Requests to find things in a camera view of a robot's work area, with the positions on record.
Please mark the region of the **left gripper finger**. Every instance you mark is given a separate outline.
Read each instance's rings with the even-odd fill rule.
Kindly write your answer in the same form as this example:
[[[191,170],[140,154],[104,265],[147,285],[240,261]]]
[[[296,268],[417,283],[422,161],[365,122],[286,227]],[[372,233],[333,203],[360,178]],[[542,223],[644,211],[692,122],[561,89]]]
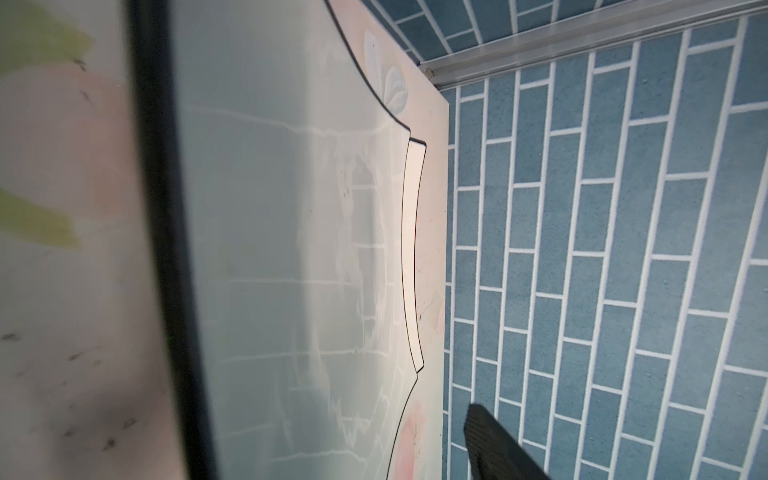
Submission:
[[[469,405],[463,433],[473,479],[549,479],[483,405]]]

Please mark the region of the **white square plate black rim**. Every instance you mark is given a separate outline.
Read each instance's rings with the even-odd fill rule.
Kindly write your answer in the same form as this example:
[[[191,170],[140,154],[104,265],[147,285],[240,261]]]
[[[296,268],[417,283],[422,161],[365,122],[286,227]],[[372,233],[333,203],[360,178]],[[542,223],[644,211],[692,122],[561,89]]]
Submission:
[[[416,300],[416,230],[419,190],[425,155],[426,145],[410,139],[403,173],[401,272],[407,338],[416,373],[419,373],[424,367]]]

